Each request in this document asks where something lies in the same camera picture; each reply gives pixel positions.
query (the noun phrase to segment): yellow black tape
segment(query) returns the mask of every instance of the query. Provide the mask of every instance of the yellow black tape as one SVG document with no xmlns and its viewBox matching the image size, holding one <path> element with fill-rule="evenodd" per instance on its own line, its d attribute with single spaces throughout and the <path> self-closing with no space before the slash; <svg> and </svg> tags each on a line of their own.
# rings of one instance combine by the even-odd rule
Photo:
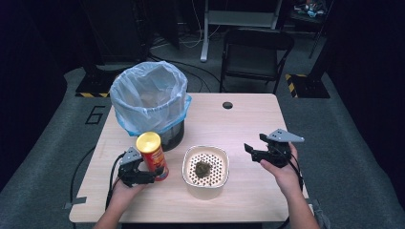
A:
<svg viewBox="0 0 405 229">
<path fill-rule="evenodd" d="M 292 82 L 292 76 L 300 76 L 300 77 L 307 77 L 305 74 L 286 74 L 286 80 L 288 83 L 289 92 L 291 93 L 292 97 L 298 97 L 298 93 L 294 83 Z"/>
<path fill-rule="evenodd" d="M 110 93 L 76 93 L 77 97 L 110 97 Z"/>
</svg>

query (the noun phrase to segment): white strainer basket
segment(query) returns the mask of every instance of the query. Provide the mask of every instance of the white strainer basket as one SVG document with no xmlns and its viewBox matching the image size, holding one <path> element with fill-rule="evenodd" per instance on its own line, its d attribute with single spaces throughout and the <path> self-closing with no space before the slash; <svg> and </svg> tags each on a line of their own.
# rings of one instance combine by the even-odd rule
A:
<svg viewBox="0 0 405 229">
<path fill-rule="evenodd" d="M 211 165 L 208 176 L 196 175 L 196 164 L 199 161 Z M 203 200 L 212 199 L 223 190 L 229 175 L 228 168 L 229 158 L 223 149 L 214 146 L 194 146 L 184 156 L 182 178 L 193 197 Z"/>
</svg>

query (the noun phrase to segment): light blue plastic bag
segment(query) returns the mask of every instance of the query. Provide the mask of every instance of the light blue plastic bag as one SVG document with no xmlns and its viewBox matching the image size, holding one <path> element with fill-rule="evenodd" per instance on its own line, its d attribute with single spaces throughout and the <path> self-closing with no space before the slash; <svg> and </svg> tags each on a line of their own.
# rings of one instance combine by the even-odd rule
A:
<svg viewBox="0 0 405 229">
<path fill-rule="evenodd" d="M 143 62 L 114 81 L 110 96 L 119 125 L 129 135 L 164 134 L 184 121 L 191 96 L 187 78 L 174 65 Z"/>
</svg>

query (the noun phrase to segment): pringles can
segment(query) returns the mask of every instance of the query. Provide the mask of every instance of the pringles can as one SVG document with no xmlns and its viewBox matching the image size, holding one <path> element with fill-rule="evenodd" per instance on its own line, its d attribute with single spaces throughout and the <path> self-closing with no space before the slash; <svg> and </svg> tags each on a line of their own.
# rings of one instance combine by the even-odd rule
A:
<svg viewBox="0 0 405 229">
<path fill-rule="evenodd" d="M 163 173 L 156 176 L 155 181 L 166 179 L 169 175 L 169 168 L 167 168 L 166 160 L 164 159 L 160 136 L 154 132 L 143 133 L 138 137 L 136 145 L 150 172 L 155 172 L 156 169 L 163 167 Z"/>
</svg>

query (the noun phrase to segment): desk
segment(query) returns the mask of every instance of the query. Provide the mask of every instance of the desk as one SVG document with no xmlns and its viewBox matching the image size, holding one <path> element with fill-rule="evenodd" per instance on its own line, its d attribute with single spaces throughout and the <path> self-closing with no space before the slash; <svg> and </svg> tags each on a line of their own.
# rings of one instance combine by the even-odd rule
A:
<svg viewBox="0 0 405 229">
<path fill-rule="evenodd" d="M 275 12 L 242 12 L 209 10 L 208 0 L 205 0 L 203 43 L 200 60 L 206 62 L 208 56 L 208 25 L 265 27 L 274 30 L 276 28 L 282 2 L 283 0 L 277 0 Z"/>
<path fill-rule="evenodd" d="M 244 143 L 266 150 L 259 134 L 286 129 L 277 98 L 273 94 L 190 94 L 193 98 L 184 120 L 184 137 L 175 149 L 165 152 L 170 170 L 167 179 L 149 184 L 121 218 L 121 222 L 264 222 L 288 217 L 286 199 L 269 172 L 252 162 Z M 232 109 L 225 109 L 231 102 Z M 96 222 L 104 213 L 109 177 L 114 160 L 136 138 L 117 124 L 111 109 L 101 132 L 70 220 Z M 229 177 L 223 192 L 211 200 L 193 198 L 181 175 L 187 149 L 213 145 L 229 156 Z"/>
</svg>

